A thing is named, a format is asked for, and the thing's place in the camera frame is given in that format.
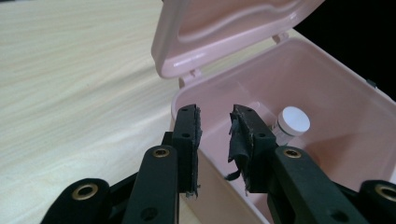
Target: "light wood surface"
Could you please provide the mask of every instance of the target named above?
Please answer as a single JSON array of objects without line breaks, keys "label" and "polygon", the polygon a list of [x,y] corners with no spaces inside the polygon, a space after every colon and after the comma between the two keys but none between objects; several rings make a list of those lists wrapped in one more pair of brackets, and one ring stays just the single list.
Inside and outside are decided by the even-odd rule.
[{"label": "light wood surface", "polygon": [[[162,5],[0,4],[0,223],[39,223],[68,185],[113,185],[161,143],[178,90],[150,55]],[[180,223],[199,223],[183,201]]]}]

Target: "pink plastic box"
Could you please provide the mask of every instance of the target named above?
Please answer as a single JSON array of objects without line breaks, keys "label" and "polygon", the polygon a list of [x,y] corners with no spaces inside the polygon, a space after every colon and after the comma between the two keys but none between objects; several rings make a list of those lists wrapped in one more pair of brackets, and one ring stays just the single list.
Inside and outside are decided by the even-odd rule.
[{"label": "pink plastic box", "polygon": [[[202,187],[197,200],[186,201],[203,223],[272,220],[264,194],[247,196],[243,180],[223,178],[236,169],[227,162],[234,104],[255,109],[267,124],[285,106],[301,108],[311,127],[289,145],[306,150],[337,183],[358,190],[367,179],[392,179],[396,104],[313,43],[286,33],[321,3],[164,1],[152,56],[161,77],[180,80],[173,119],[184,105],[202,110]],[[276,44],[264,52],[201,75],[200,68],[271,37]]]}]

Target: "brass screw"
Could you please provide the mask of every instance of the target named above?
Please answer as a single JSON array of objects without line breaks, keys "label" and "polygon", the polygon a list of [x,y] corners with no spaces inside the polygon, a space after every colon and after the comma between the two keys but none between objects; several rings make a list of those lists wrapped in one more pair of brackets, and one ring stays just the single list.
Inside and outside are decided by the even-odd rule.
[{"label": "brass screw", "polygon": [[90,199],[98,190],[98,186],[93,183],[80,185],[73,191],[72,197],[74,200],[84,201]]}]

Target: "white cap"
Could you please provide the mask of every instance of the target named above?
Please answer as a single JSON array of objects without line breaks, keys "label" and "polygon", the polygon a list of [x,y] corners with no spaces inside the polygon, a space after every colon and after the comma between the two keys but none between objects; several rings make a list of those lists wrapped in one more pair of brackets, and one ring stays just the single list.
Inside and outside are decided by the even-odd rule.
[{"label": "white cap", "polygon": [[287,106],[279,113],[277,121],[280,128],[293,136],[299,136],[308,131],[311,125],[305,112],[295,106]]}]

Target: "box lid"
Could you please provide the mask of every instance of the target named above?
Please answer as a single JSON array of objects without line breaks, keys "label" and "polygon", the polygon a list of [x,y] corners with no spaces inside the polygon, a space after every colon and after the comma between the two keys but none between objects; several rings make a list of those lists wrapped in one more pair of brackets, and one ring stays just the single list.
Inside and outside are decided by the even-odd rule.
[{"label": "box lid", "polygon": [[165,0],[151,54],[160,77],[181,77],[285,32],[324,0]]}]

